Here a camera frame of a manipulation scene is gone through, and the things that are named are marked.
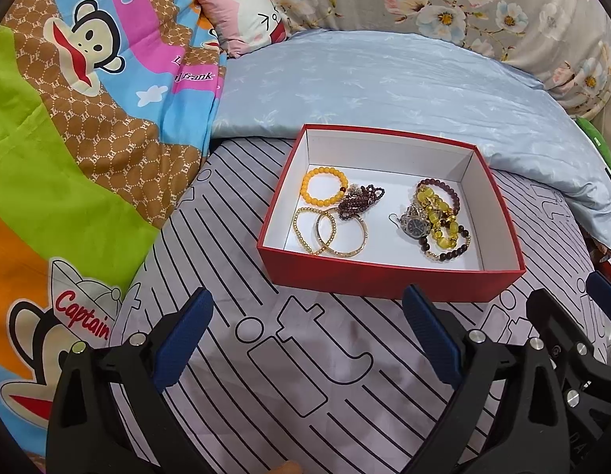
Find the person's left hand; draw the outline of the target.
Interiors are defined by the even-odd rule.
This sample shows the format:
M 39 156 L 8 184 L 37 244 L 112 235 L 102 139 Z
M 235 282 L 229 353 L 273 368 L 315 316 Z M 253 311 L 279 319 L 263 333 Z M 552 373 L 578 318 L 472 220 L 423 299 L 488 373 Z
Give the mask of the person's left hand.
M 301 465 L 296 461 L 288 460 L 284 462 L 282 465 L 273 468 L 268 471 L 267 474 L 302 474 L 303 470 Z

